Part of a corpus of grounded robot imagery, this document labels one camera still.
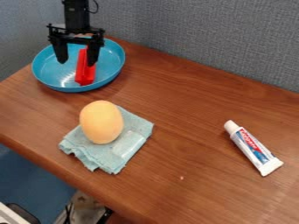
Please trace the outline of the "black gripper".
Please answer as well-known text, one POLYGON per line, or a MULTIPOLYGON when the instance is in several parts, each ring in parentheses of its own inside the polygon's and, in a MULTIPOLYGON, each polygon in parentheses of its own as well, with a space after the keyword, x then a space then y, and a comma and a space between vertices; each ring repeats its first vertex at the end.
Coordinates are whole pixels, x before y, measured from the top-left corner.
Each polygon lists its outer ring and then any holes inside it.
POLYGON ((68 60, 68 43, 86 45, 88 66, 98 61, 100 47, 104 45, 104 30, 89 25, 89 15, 98 12, 89 9, 89 0, 61 0, 64 23, 48 24, 48 40, 52 44, 57 61, 64 64, 68 60))

